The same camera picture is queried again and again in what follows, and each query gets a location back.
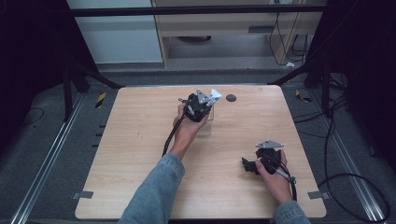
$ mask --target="black puck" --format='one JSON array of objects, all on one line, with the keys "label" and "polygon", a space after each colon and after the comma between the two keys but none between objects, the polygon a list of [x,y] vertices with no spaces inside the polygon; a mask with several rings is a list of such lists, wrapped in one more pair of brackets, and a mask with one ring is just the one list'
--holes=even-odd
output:
[{"label": "black puck", "polygon": [[226,99],[228,102],[235,102],[235,101],[236,101],[236,96],[233,95],[233,94],[228,94],[228,95],[225,97],[225,99]]}]

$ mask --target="left hand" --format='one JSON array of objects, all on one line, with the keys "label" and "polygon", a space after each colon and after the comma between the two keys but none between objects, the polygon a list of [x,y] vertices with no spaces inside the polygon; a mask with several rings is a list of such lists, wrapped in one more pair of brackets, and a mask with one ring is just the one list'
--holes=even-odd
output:
[{"label": "left hand", "polygon": [[[186,104],[178,106],[177,116],[174,118],[174,126],[183,115],[185,106]],[[198,131],[206,125],[207,118],[208,115],[204,116],[200,122],[184,118],[175,132],[175,143],[169,152],[177,154],[182,159]]]}]

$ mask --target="right hand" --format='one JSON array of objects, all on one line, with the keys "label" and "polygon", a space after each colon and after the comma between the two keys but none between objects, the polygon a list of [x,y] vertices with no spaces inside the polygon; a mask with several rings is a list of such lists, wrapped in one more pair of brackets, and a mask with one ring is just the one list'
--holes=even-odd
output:
[{"label": "right hand", "polygon": [[[287,165],[288,161],[286,160],[285,152],[283,150],[280,150],[280,156],[283,164]],[[267,186],[278,204],[282,204],[293,199],[290,191],[290,183],[285,177],[278,173],[270,175],[260,161],[256,161],[256,166],[262,176],[264,184]]]}]

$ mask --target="wire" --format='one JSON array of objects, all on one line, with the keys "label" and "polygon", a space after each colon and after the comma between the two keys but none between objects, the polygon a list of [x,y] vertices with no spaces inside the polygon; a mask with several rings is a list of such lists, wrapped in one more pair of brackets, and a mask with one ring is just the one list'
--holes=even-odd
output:
[{"label": "wire", "polygon": [[308,35],[305,35],[305,36],[304,36],[304,46],[303,46],[303,49],[294,49],[294,46],[295,46],[295,43],[296,43],[298,37],[299,37],[298,35],[296,35],[296,36],[294,37],[293,44],[291,45],[291,52],[292,52],[292,54],[295,55],[295,56],[303,57],[303,62],[304,62],[305,59],[306,59],[306,56],[308,55],[308,49],[309,49],[308,46],[310,45],[310,44],[308,44]]},{"label": "wire", "polygon": [[181,121],[183,121],[183,119],[186,118],[186,111],[187,111],[187,106],[184,106],[183,115],[180,117],[180,119],[177,120],[175,126],[172,129],[172,132],[169,134],[168,139],[165,142],[165,146],[163,147],[163,156],[166,154],[166,151],[169,148],[169,144],[171,143],[172,138],[175,135],[178,126],[180,126]]},{"label": "wire", "polygon": [[326,136],[319,136],[319,135],[315,135],[315,134],[312,134],[312,133],[305,133],[305,132],[302,132],[302,131],[297,131],[297,133],[303,133],[303,134],[310,135],[310,136],[313,136],[313,137],[318,137],[318,138],[326,138]]},{"label": "wire", "polygon": [[267,160],[273,162],[276,164],[277,167],[279,167],[280,169],[283,170],[283,172],[289,177],[289,183],[291,186],[291,196],[293,197],[293,200],[297,202],[297,189],[296,189],[296,179],[294,178],[294,176],[291,176],[288,167],[286,167],[286,164],[283,163],[282,161],[279,160],[274,160],[273,158],[271,158],[268,155],[263,155]]},{"label": "wire", "polygon": [[40,107],[32,107],[32,108],[30,108],[30,109],[31,109],[31,110],[33,110],[33,109],[41,110],[41,115],[38,117],[38,119],[35,119],[35,120],[33,120],[33,121],[30,121],[30,122],[23,123],[22,125],[33,124],[33,123],[38,122],[41,118],[43,118],[43,116],[44,116],[44,109],[43,109],[43,108],[40,108]]},{"label": "wire", "polygon": [[273,31],[272,31],[271,34],[270,34],[270,40],[269,40],[269,42],[270,42],[270,49],[271,49],[271,51],[272,51],[272,53],[273,53],[273,55],[274,55],[274,58],[275,58],[276,63],[277,63],[278,65],[286,65],[285,63],[280,63],[280,62],[277,61],[276,56],[275,56],[275,53],[274,53],[274,49],[272,48],[272,36],[273,36],[273,33],[274,33],[274,31],[275,31],[276,28],[277,28],[277,32],[279,33],[280,42],[282,43],[283,52],[284,52],[286,58],[288,58],[288,59],[290,60],[291,63],[297,63],[297,62],[302,61],[302,60],[293,60],[293,59],[289,58],[288,53],[286,52],[285,43],[283,42],[283,38],[282,38],[282,35],[281,35],[281,33],[280,33],[280,29],[279,29],[279,12],[277,12],[277,13],[276,13],[276,21],[275,21],[274,29],[273,29]]},{"label": "wire", "polygon": [[358,4],[359,0],[355,0],[354,5],[352,6],[352,8],[348,11],[348,13],[345,15],[345,17],[340,21],[340,23],[338,23],[338,25],[332,30],[332,32],[327,36],[326,39],[324,39],[324,41],[322,41],[321,45],[319,47],[316,48],[315,51],[313,51],[310,54],[309,58],[313,58],[315,56],[316,53],[318,53],[318,51],[323,48],[323,46],[325,44],[327,44],[327,42],[329,42],[332,39],[332,36],[336,33],[336,31],[338,31],[338,29],[340,29],[341,25],[347,20],[347,18],[349,17],[349,15],[352,13],[353,9],[355,9],[356,5]]},{"label": "wire", "polygon": [[[330,133],[331,133],[331,128],[334,124],[334,118],[333,118],[333,113],[331,114],[331,122],[330,122],[330,127],[329,127],[329,131],[327,133],[326,136],[326,140],[325,140],[325,147],[324,147],[324,173],[325,173],[325,180],[322,181],[322,183],[320,183],[318,186],[323,185],[323,183],[326,184],[326,187],[330,193],[330,195],[332,196],[332,198],[334,199],[334,201],[342,208],[344,209],[344,211],[346,211],[347,213],[349,213],[350,215],[352,215],[354,218],[360,220],[360,221],[364,221],[364,222],[368,222],[368,223],[382,223],[384,221],[386,221],[389,216],[390,216],[390,205],[388,203],[388,201],[385,199],[384,194],[381,192],[381,190],[379,188],[377,188],[372,182],[370,182],[368,179],[366,179],[365,177],[361,176],[361,175],[355,175],[355,174],[349,174],[349,173],[344,173],[344,174],[338,174],[338,175],[332,175],[332,176],[328,176],[328,165],[327,165],[327,152],[328,152],[328,144],[329,144],[329,138],[330,138]],[[380,219],[380,220],[376,220],[376,221],[372,221],[370,219],[367,219],[365,217],[360,217],[359,215],[356,215],[355,213],[351,212],[349,209],[347,209],[346,207],[344,207],[335,197],[334,193],[332,192],[332,188],[330,186],[330,180],[334,179],[336,177],[339,176],[343,176],[343,175],[351,175],[360,179],[363,179],[364,181],[366,181],[367,183],[369,183],[371,185],[371,187],[373,189],[375,189],[375,191],[377,191],[377,193],[381,196],[381,198],[383,199],[383,201],[385,202],[385,205],[387,207],[387,213],[385,215],[384,218]]]},{"label": "wire", "polygon": [[347,86],[344,84],[344,80],[339,81],[338,79],[336,79],[335,77],[333,77],[332,75],[330,75],[330,84],[331,86],[339,91],[346,91],[347,90]]},{"label": "wire", "polygon": [[[328,191],[329,191],[329,194],[330,194],[331,197],[334,199],[334,201],[335,201],[342,209],[344,209],[347,213],[349,213],[350,215],[352,215],[354,218],[356,218],[356,219],[358,219],[358,220],[360,220],[360,221],[368,222],[368,223],[382,223],[382,222],[386,221],[386,220],[390,217],[390,205],[389,205],[389,202],[386,200],[384,194],[381,192],[381,190],[380,190],[378,187],[375,186],[375,184],[373,184],[371,181],[369,181],[367,178],[365,178],[365,177],[363,177],[363,176],[361,176],[361,175],[355,175],[355,174],[350,174],[350,173],[341,173],[341,174],[332,175],[332,176],[329,176],[329,175],[328,175],[327,152],[328,152],[329,138],[330,138],[330,136],[332,135],[332,133],[333,133],[334,130],[335,130],[335,123],[334,123],[334,118],[333,118],[333,117],[334,117],[334,112],[335,112],[338,108],[340,108],[340,107],[342,107],[342,106],[344,106],[344,105],[347,104],[347,103],[342,104],[345,100],[346,100],[346,98],[345,98],[344,96],[341,96],[341,97],[337,98],[337,99],[334,101],[334,104],[332,105],[332,107],[329,108],[331,123],[330,123],[329,130],[327,131],[327,134],[326,134],[326,136],[325,136],[325,147],[324,147],[324,173],[325,173],[325,179],[324,179],[322,182],[320,182],[320,183],[318,184],[318,187],[322,186],[323,184],[326,184],[326,187],[327,187],[327,189],[328,189]],[[312,115],[312,114],[315,114],[315,113],[319,113],[319,115],[323,115],[323,114],[324,114],[324,112],[314,112],[314,113],[309,113],[309,114],[306,114],[306,115]],[[297,117],[294,117],[294,119],[295,119],[295,118],[304,117],[304,116],[306,116],[306,115],[297,116]],[[309,119],[304,119],[304,120],[300,120],[300,121],[296,121],[296,122],[305,122],[305,121],[309,121],[309,120],[315,119],[315,118],[317,118],[317,117],[318,117],[318,115],[316,115],[316,116],[314,116],[314,117],[312,117],[312,118],[309,118]],[[349,209],[347,209],[346,207],[344,207],[344,206],[337,200],[337,198],[335,197],[335,195],[334,195],[334,193],[333,193],[333,191],[332,191],[332,187],[331,187],[331,185],[330,185],[330,180],[335,179],[335,178],[340,177],[340,176],[353,176],[353,177],[357,177],[357,178],[360,178],[360,179],[366,181],[366,182],[378,193],[378,195],[379,195],[379,196],[382,198],[382,200],[384,201],[385,206],[386,206],[386,210],[387,210],[387,211],[386,211],[386,214],[385,214],[385,217],[382,218],[382,219],[380,219],[380,220],[372,221],[372,220],[367,219],[367,218],[365,218],[365,217],[360,217],[360,216],[354,214],[353,212],[351,212],[351,211],[350,211]]]}]

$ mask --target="wooden table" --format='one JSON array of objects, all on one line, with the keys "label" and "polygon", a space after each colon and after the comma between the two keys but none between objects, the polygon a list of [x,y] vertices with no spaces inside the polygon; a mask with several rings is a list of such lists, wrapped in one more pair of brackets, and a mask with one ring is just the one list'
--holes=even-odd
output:
[{"label": "wooden table", "polygon": [[[113,219],[121,214],[149,171],[161,158],[172,130],[178,98],[200,89],[223,94],[215,105],[209,136],[197,136],[183,159],[186,174],[171,218],[270,218],[276,203],[262,179],[247,173],[244,157],[256,159],[256,144],[284,144],[290,173],[296,177],[298,203],[308,217],[324,217],[315,179],[278,86],[133,87],[119,91],[92,164],[76,216]],[[236,101],[225,96],[234,94]]]}]

